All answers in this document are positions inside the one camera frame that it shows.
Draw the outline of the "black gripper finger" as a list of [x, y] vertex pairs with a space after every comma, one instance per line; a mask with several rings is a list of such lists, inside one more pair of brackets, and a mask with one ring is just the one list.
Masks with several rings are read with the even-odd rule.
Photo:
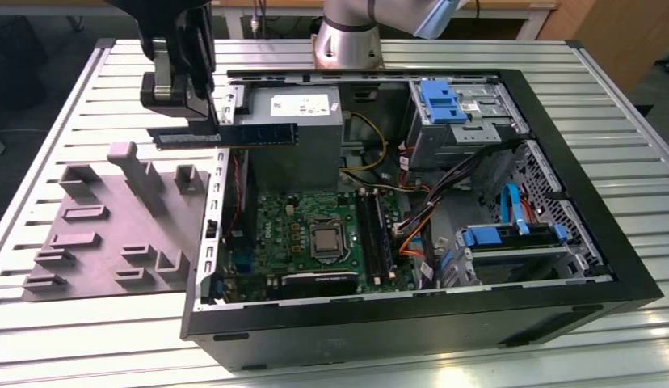
[[193, 134], [213, 134], [217, 131], [217, 113], [209, 85], [197, 85], [189, 62], [180, 51], [173, 54], [164, 38], [153, 39], [153, 62], [156, 71], [144, 74], [144, 107], [165, 116], [184, 118]]

